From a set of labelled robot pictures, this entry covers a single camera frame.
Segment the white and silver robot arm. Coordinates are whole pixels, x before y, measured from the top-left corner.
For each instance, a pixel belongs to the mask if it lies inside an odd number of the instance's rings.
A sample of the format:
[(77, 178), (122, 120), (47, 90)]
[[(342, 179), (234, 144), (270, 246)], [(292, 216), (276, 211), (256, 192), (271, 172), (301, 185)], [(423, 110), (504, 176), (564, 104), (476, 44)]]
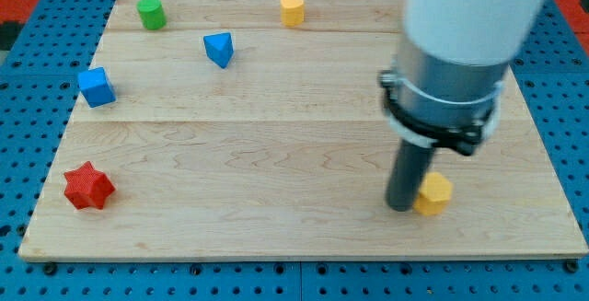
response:
[(503, 75), (545, 0), (406, 0), (402, 36), (379, 75), (401, 155), (474, 154), (498, 126)]

